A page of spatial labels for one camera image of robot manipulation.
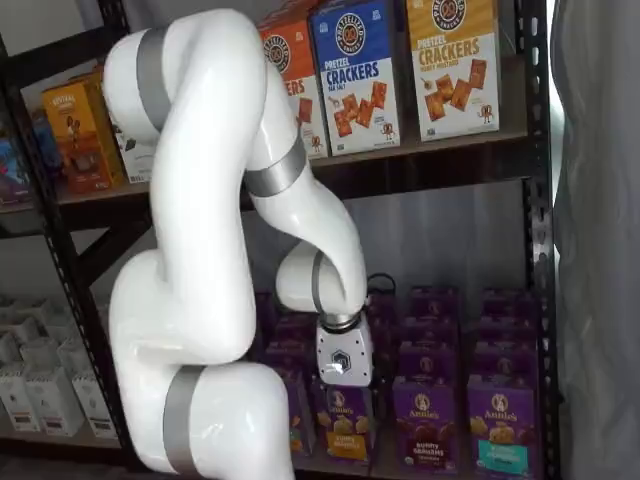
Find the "metal shelving unit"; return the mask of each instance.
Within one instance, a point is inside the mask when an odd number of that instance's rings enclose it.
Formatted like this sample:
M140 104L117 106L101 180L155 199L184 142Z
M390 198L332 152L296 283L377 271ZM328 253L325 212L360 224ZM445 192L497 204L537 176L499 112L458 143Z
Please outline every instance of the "metal shelving unit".
M20 88L93 58L106 55L128 32L120 0L97 0L104 26L36 50L9 57L0 41L0 115L20 152L31 180L33 203L1 207L0 215L37 214L82 338L100 379L100 386L118 430L121 449L51 446L1 440L0 449L22 455L104 461L140 466L127 430L113 359L90 291L91 284L150 228L148 186L77 197L51 185L42 167L31 120ZM505 64L505 101L500 132L459 137L435 143L329 158L313 164L318 179L341 198L354 198L518 179L525 212L526 275L529 288L543 302L540 320L539 398L544 478L559 479L560 444L557 378L555 277L549 147L549 66L544 0L514 0L518 59ZM249 209L248 199L241 201ZM108 228L81 255L70 232ZM0 239L20 236L0 228ZM298 465L299 478L326 479L328 473ZM333 471L331 478L356 478L362 472ZM375 471L366 475L379 477Z

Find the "cracker box logo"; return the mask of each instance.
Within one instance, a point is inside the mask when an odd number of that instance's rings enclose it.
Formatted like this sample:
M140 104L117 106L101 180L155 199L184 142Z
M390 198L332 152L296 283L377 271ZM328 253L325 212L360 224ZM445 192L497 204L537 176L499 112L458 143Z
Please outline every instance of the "cracker box logo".
M429 418L432 420L437 420L440 418L440 415L436 412L430 412L431 408L431 400L424 393L417 394L413 399L413 404L416 407L416 410L411 410L409 412L409 416L411 417L419 417L419 418Z
M427 410L429 410L429 407L431 406L431 402L429 402L429 397L427 397L423 393L419 393L418 395L416 395L414 403L416 404L416 408L421 412L426 412Z
M284 37L280 35L269 36L264 41L264 54L280 73L286 72L289 68L291 49Z
M491 406L494 412L486 411L484 416L491 420L502 420L508 422L517 422L518 416L515 413L509 413L509 400L502 393L496 393L491 398Z
M344 415L353 415L353 410L346 406L347 400L343 393L339 390L333 390L331 392L331 407L332 413L341 413Z
M433 0L433 21L444 32L458 28L466 11L466 0Z
M504 413L509 408L509 401L506 396L498 393L491 399L491 406L496 412Z
M354 13L345 13L336 25L336 43L345 55L355 55L364 46L366 30L362 19Z
M425 373L433 372L433 360L431 360L429 357L422 357L420 359L420 370Z

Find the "orange box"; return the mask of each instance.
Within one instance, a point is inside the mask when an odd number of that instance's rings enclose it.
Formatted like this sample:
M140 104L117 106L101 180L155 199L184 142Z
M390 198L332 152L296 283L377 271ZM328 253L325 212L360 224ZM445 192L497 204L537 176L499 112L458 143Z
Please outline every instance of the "orange box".
M498 130L497 0L406 0L406 7L422 140Z
M47 118L73 193L105 190L124 180L97 74L42 93Z
M264 54L284 80L309 159L328 156L328 137L307 17L317 0L294 0L258 27Z

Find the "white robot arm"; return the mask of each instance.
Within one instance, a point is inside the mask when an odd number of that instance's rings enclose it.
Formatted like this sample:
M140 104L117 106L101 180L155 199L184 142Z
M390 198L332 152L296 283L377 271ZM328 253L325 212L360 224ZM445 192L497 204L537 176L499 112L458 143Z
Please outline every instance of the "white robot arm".
M103 88L123 132L158 142L158 249L125 265L110 309L136 451L161 472L292 480L282 381L268 367L237 362L256 328L238 206L243 176L259 214L301 239L278 271L277 292L292 309L322 313L320 370L343 385L371 378L356 228L314 179L282 79L244 16L215 10L122 39ZM335 363L336 351L358 361Z

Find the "white wall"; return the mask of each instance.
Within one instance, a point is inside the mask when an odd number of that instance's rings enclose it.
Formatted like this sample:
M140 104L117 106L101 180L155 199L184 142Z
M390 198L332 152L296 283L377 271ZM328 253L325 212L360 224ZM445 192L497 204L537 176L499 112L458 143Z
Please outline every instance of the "white wall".
M97 26L99 12L95 0L76 1L2 2L0 32L9 52L19 53L78 33L84 28L83 22L88 27ZM126 5L132 13L130 23L135 29L164 24L176 16L214 5L245 7L244 10L258 20L279 1L135 0ZM145 8L149 6L151 13L145 16ZM513 30L510 19L505 20L504 29ZM60 83L64 80L61 77L64 74L48 83ZM34 86L23 92L28 103L37 104L42 88L42 85ZM482 286L524 285L520 199L519 182L511 182L357 199L348 201L347 205L360 229L370 273L386 271L393 274L403 291L415 283L460 285L473 299ZM20 222L21 218L10 221ZM243 223L256 286L269 288L275 268L292 239L271 230L255 213L244 214ZM74 234L79 251L98 234ZM108 295L126 258L134 252L154 247L151 232L99 279L94 291ZM42 237L0 241L0 291L62 294Z

